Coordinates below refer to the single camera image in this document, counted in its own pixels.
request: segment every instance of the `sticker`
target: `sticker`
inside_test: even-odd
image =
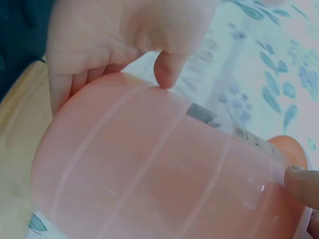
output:
[[[273,144],[261,139],[260,137],[237,125],[234,125],[228,120],[222,119],[215,112],[212,112],[198,104],[193,103],[189,107],[186,114],[213,128],[218,128],[219,130],[234,137],[235,139],[257,149],[258,151],[265,153],[274,160],[278,160],[278,158],[281,158],[280,151]]]
[[[275,160],[277,160],[278,157],[281,157],[280,151],[276,146],[237,125],[233,125],[232,136],[257,150],[264,152]]]

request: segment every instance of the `translucent plastic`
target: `translucent plastic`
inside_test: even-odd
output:
[[[36,206],[70,239],[292,239],[309,221],[274,160],[186,112],[191,102],[120,73],[63,107],[35,156]]]

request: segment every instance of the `blue leaf pattern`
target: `blue leaf pattern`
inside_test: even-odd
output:
[[[34,214],[31,217],[31,220],[29,223],[29,228],[31,228],[34,231],[38,231],[38,232],[46,232],[47,231],[43,222]]]
[[[298,108],[295,105],[291,105],[285,112],[284,130],[286,130],[288,124],[297,116]]]
[[[291,6],[299,13],[301,14],[305,19],[309,20],[306,14],[304,14],[302,11],[300,11],[296,6],[292,5]]]
[[[274,80],[274,78],[272,77],[272,75],[268,71],[265,71],[265,79],[266,79],[267,86],[270,88],[270,90],[276,96],[279,96],[280,95],[279,86],[278,86],[277,82]]]
[[[261,9],[260,10],[271,20],[273,21],[276,25],[279,26],[279,23],[278,23],[278,18],[276,18],[274,15],[272,15],[270,12],[264,10],[264,9]]]
[[[275,52],[274,52],[273,48],[271,47],[271,45],[266,44],[266,49],[269,52],[269,54],[271,54],[271,55],[275,54]]]
[[[278,62],[277,71],[278,71],[278,72],[287,73],[287,72],[288,72],[288,66],[285,64],[285,62],[279,61],[279,62]]]
[[[283,85],[283,93],[285,96],[288,96],[291,99],[296,98],[296,91],[294,86],[289,83],[289,82],[285,82]]]
[[[290,16],[289,13],[287,13],[286,11],[283,11],[283,10],[274,10],[274,13],[280,15],[280,16]]]
[[[268,103],[268,105],[276,112],[281,113],[281,109],[280,106],[278,104],[278,102],[276,101],[273,93],[267,88],[267,87],[263,87],[262,88],[262,94],[263,94],[263,98],[264,100]]]
[[[269,56],[267,56],[264,52],[261,52],[261,51],[259,52],[259,54],[260,54],[260,58],[263,60],[266,66],[268,66],[273,71],[277,70],[274,62],[272,61],[272,59],[269,58]]]
[[[241,4],[237,1],[234,2],[236,5],[238,5],[243,11],[244,13],[246,13],[249,17],[251,17],[252,19],[254,20],[262,20],[264,18],[264,16],[258,12],[257,10],[251,8],[251,7],[248,7],[244,4]]]

